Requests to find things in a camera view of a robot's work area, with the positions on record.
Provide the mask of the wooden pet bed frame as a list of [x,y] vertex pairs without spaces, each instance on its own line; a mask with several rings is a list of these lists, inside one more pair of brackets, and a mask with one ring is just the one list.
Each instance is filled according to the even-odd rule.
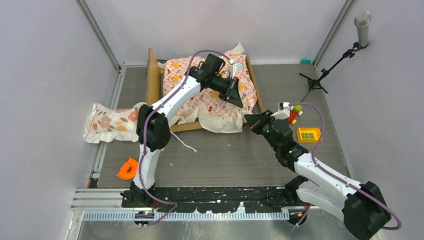
[[[247,56],[247,69],[249,70],[249,73],[251,74],[251,77],[255,81],[256,84],[256,91],[257,91],[257,102],[254,108],[257,108],[258,112],[264,111],[264,105],[263,101],[260,97],[260,92],[258,89],[258,84],[254,76],[253,68],[250,62],[250,58]],[[162,95],[162,79],[163,79],[163,73],[158,65],[159,61],[156,58],[153,49],[148,50],[148,64],[147,64],[147,94],[146,94],[146,103],[148,105],[152,105],[153,103],[160,100],[164,95]],[[177,126],[175,128],[175,132],[182,132],[182,131],[190,131],[190,130],[197,130],[202,129],[200,124],[197,122],[190,123],[188,126]]]

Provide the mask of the white floral pillow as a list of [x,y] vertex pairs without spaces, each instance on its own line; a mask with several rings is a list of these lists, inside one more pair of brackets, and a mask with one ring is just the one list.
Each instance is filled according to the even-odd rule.
[[114,140],[137,142],[138,114],[144,104],[139,102],[131,108],[111,109],[95,103],[85,121],[84,141],[91,144]]

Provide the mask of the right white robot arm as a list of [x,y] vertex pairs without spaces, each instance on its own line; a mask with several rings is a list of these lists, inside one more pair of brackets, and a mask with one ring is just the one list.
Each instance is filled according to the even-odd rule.
[[293,138],[284,119],[271,111],[247,114],[253,133],[268,142],[278,162],[298,176],[285,185],[285,198],[291,205],[315,205],[341,220],[359,240],[371,239],[392,219],[380,188],[371,181],[361,183],[325,165]]

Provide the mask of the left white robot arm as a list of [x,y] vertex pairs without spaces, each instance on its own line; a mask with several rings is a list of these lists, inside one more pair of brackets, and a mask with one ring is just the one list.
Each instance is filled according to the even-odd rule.
[[205,61],[199,66],[188,65],[185,77],[163,98],[152,105],[144,104],[138,112],[136,133],[140,143],[140,154],[136,175],[129,190],[121,195],[128,202],[148,207],[156,198],[150,191],[155,185],[155,172],[160,154],[169,143],[171,131],[169,120],[192,97],[204,89],[218,92],[221,100],[242,108],[243,102],[238,90],[239,80],[234,74],[224,78],[219,71],[226,63],[233,63],[225,54],[208,50]]

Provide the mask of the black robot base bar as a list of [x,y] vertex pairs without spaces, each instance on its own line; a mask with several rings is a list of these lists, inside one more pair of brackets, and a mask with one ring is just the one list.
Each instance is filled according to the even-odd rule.
[[122,208],[139,211],[136,224],[165,221],[286,220],[303,224],[309,204],[294,192],[275,186],[152,187],[131,184],[120,194]]

